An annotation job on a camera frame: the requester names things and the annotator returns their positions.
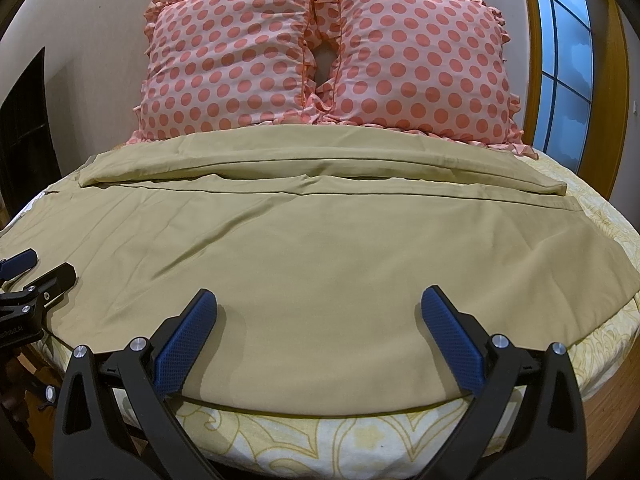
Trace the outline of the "right pink polka dot pillow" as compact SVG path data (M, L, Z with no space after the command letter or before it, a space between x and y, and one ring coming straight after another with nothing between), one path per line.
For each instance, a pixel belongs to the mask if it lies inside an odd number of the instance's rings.
M314 0L335 51L318 122L420 132L536 157L514 116L500 10L482 0Z

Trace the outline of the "blue glass window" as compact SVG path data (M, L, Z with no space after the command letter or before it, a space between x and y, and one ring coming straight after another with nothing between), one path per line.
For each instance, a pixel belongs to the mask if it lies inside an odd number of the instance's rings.
M587 0L537 0L541 90L533 146L576 172L591 115L593 46Z

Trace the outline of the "pink polka dot pillow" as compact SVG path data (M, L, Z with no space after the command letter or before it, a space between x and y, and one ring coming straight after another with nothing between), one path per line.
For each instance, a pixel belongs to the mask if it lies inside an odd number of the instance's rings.
M130 143L320 114L314 0L152 0Z
M536 157L514 116L500 10L482 0L314 0L335 51L318 122L420 132Z

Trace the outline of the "left pink polka dot pillow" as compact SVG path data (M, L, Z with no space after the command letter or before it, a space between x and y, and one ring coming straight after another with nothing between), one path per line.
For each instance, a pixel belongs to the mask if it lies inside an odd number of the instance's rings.
M314 0L152 0L130 143L320 114Z

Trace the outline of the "wooden window frame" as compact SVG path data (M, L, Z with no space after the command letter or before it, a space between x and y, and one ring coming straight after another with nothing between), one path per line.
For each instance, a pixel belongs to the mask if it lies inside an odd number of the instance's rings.
M541 31L537 0L525 0L529 34L529 76L524 132L533 145L541 90ZM616 0L587 0L592 30L591 115L582 163L575 172L610 197L620 170L629 110L629 61L623 13Z

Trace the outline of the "yellow floral bed sheet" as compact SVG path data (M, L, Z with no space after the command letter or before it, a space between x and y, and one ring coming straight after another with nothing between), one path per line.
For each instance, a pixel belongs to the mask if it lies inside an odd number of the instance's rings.
M639 271L639 233L593 188L549 156L523 160L542 174L567 184L587 217L621 244ZM639 293L616 315L570 348L585 401L595 397L608 410L605 383L623 366L639 336ZM27 347L62 372L70 350L46 335ZM372 417L295 418L243 414L184 401L177 417L206 457L257 472L299 474L311 479L400 479L425 466L449 437L468 407L457 399L408 413Z

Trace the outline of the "dark cabinet at left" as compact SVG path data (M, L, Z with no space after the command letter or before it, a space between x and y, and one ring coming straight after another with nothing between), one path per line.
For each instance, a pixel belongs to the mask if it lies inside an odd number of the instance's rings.
M53 146L41 48L1 105L1 197L9 218L62 178Z

